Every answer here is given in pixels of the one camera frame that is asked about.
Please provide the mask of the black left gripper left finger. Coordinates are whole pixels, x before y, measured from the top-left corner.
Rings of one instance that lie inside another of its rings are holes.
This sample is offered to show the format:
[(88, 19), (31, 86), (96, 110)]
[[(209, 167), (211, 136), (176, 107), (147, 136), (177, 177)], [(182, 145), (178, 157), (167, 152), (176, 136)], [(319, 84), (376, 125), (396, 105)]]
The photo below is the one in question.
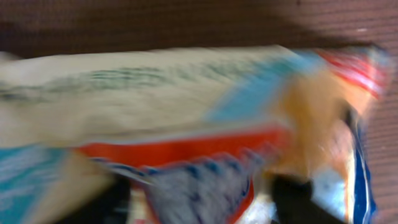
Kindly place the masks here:
[(125, 224), (130, 189), (127, 178), (115, 175), (114, 182), (105, 191), (55, 224)]

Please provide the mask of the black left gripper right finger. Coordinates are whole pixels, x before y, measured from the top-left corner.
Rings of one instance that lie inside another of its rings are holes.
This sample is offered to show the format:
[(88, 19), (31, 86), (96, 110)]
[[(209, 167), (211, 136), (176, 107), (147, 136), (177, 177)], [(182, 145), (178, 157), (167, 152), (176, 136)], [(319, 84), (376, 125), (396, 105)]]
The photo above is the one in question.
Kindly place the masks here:
[(279, 224), (345, 224), (311, 200), (312, 183), (288, 175), (276, 175), (271, 185)]

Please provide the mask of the yellow snack bag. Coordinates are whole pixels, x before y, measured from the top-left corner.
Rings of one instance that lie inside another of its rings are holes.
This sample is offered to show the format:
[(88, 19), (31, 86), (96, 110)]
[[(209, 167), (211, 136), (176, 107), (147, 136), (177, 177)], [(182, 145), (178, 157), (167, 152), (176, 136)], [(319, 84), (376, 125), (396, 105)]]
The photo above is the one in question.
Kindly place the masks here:
[(276, 175), (344, 223), (375, 211), (374, 46), (1, 55), (1, 222), (55, 223), (130, 181), (127, 223), (273, 223)]

